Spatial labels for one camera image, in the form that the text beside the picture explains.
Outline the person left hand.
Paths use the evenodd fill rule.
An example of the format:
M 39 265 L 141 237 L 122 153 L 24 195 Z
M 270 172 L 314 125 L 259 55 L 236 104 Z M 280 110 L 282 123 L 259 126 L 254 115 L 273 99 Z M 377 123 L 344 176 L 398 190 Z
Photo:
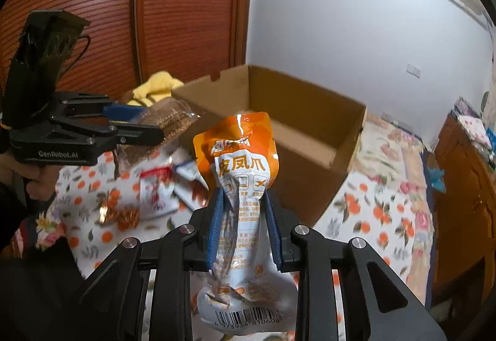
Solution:
M 27 193 L 37 201 L 48 201 L 55 191 L 59 179 L 60 166 L 24 165 L 16 161 L 10 153 L 1 154 L 1 184 L 13 186 L 13 178 L 18 174 L 28 180 Z

